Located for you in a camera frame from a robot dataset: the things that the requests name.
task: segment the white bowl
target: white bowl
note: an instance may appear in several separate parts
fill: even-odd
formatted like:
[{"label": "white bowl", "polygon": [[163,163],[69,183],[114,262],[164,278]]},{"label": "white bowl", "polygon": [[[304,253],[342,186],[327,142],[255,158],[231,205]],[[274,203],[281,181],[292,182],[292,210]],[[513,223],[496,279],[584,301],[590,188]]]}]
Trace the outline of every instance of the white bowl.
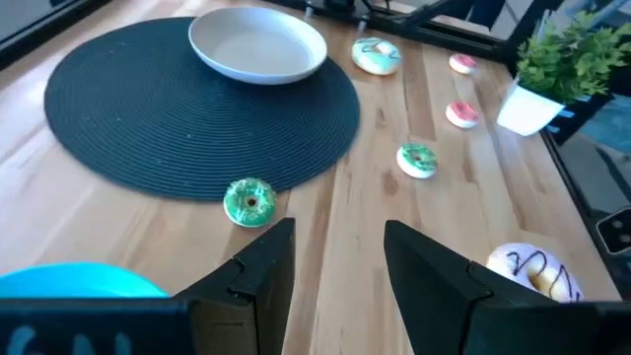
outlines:
[{"label": "white bowl", "polygon": [[299,81],[313,74],[326,59],[326,42],[316,29],[264,8],[212,11],[193,21],[188,39],[211,68],[252,84]]}]

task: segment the ceramic bowl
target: ceramic bowl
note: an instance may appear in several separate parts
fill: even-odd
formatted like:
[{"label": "ceramic bowl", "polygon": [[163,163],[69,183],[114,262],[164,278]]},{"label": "ceramic bowl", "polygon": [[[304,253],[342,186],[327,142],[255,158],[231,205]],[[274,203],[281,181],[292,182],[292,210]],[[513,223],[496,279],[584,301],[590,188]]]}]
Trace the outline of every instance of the ceramic bowl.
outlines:
[{"label": "ceramic bowl", "polygon": [[0,298],[167,298],[148,279],[96,262],[29,267],[0,276]]},{"label": "ceramic bowl", "polygon": [[326,59],[326,42],[316,29],[265,8],[212,11],[193,21],[188,39],[204,63],[251,84],[293,83],[313,74]]}]

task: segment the donut with green icing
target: donut with green icing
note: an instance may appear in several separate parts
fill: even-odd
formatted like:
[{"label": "donut with green icing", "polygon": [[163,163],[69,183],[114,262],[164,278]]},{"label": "donut with green icing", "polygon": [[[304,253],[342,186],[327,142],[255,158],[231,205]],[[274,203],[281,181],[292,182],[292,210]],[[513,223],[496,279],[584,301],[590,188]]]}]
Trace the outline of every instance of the donut with green icing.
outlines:
[{"label": "donut with green icing", "polygon": [[257,178],[244,178],[230,184],[224,196],[224,210],[234,223],[258,228],[271,222],[276,211],[276,193]]},{"label": "donut with green icing", "polygon": [[396,152],[401,169],[413,178],[428,178],[438,168],[436,155],[426,145],[406,143]]},{"label": "donut with green icing", "polygon": [[376,75],[391,74],[401,63],[401,53],[396,45],[377,37],[355,40],[351,54],[357,66]]}]

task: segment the wooden tabletop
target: wooden tabletop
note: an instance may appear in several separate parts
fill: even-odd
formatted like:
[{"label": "wooden tabletop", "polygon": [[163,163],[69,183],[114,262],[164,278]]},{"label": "wooden tabletop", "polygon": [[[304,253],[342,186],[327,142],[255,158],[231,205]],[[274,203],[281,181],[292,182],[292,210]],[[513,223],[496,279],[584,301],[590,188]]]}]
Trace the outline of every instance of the wooden tabletop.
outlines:
[{"label": "wooden tabletop", "polygon": [[[176,293],[261,233],[233,225],[220,204],[161,199],[105,181],[55,141],[42,107],[54,66],[82,42],[143,20],[196,16],[227,4],[270,6],[114,1],[0,72],[0,273],[103,261]],[[312,24],[352,79],[362,117],[351,151],[335,167],[279,194],[276,218],[297,219],[286,354],[411,354],[387,278],[387,219],[481,263],[501,244],[532,243],[565,260],[588,299],[618,299],[541,138],[495,123],[511,82],[504,66],[478,60],[478,72],[465,77],[450,69],[447,50],[372,34],[399,45],[404,64],[392,76],[371,76],[350,58],[355,29],[318,18]],[[455,100],[479,110],[478,127],[464,131],[445,119]],[[435,150],[433,178],[413,179],[399,169],[395,153],[408,141]]]}]

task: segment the round black placemat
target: round black placemat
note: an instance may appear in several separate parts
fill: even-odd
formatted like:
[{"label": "round black placemat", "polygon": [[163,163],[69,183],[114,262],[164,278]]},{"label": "round black placemat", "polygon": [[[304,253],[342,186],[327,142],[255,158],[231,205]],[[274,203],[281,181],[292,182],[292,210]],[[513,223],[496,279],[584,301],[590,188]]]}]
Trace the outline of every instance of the round black placemat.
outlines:
[{"label": "round black placemat", "polygon": [[195,55],[191,21],[135,24],[63,59],[48,81],[45,111],[73,156],[131,188],[221,200],[240,178],[291,188],[350,148],[359,102],[332,60],[299,83],[240,83]]}]

